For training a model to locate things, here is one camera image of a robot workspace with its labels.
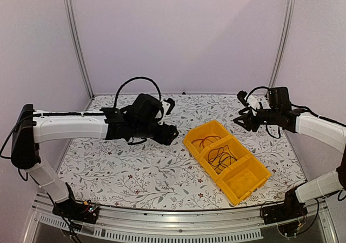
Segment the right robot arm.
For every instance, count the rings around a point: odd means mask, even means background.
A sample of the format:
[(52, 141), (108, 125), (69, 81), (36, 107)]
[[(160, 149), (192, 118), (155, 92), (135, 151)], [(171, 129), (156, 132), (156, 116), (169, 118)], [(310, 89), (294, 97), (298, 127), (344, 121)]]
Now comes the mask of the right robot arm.
[[(266, 88), (269, 107), (265, 109), (252, 92), (240, 91), (237, 99), (244, 106), (234, 123), (247, 131), (256, 132), (261, 125), (276, 125), (283, 130), (297, 133), (323, 142), (345, 154), (345, 125), (327, 117), (319, 116), (306, 106), (293, 104), (285, 86)], [(334, 171), (302, 184), (287, 193), (286, 203), (280, 206), (280, 215), (291, 219), (302, 203), (345, 190), (345, 159)]]

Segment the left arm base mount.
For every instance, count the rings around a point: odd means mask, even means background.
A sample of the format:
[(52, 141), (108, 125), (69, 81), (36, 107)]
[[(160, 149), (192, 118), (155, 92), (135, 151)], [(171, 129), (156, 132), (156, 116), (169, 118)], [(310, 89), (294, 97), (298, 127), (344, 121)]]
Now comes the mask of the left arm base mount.
[(77, 202), (74, 193), (68, 183), (65, 183), (68, 189), (68, 199), (61, 203), (54, 203), (52, 213), (70, 220), (81, 221), (89, 224), (95, 224), (99, 215), (99, 203), (87, 200)]

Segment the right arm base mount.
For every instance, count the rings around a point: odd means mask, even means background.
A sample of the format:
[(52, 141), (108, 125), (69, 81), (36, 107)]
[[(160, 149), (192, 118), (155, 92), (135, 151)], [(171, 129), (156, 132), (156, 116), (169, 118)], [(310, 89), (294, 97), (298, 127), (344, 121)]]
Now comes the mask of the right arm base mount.
[(301, 221), (295, 221), (292, 223), (286, 223), (278, 225), (278, 232), (285, 238), (295, 238), (298, 235), (304, 234), (314, 225), (320, 210), (320, 202), (315, 199), (317, 204), (316, 214), (310, 223), (310, 225), (302, 230), (302, 227), (306, 224), (308, 210), (304, 203), (300, 203), (296, 196), (296, 190), (298, 186), (293, 187), (285, 193), (284, 201), (278, 204), (273, 201), (266, 201), (259, 209), (259, 215), (263, 219), (264, 223), (273, 224), (289, 219), (298, 219), (302, 217)]

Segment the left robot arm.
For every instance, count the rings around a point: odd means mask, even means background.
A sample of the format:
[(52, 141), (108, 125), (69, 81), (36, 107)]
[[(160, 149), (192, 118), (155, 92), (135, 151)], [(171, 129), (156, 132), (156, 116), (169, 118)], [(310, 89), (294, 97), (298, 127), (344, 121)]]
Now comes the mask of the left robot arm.
[(123, 108), (112, 107), (82, 112), (49, 112), (35, 110), (33, 105), (23, 106), (21, 113), (5, 139), (1, 150), (11, 142), (7, 157), (14, 167), (25, 171), (68, 217), (76, 218), (81, 210), (74, 202), (73, 193), (57, 176), (53, 168), (39, 155), (41, 143), (61, 139), (92, 138), (103, 140), (124, 139), (135, 145), (147, 139), (169, 146), (178, 136), (175, 125), (168, 125), (164, 118), (175, 107), (171, 98), (163, 100), (140, 93), (135, 101)]

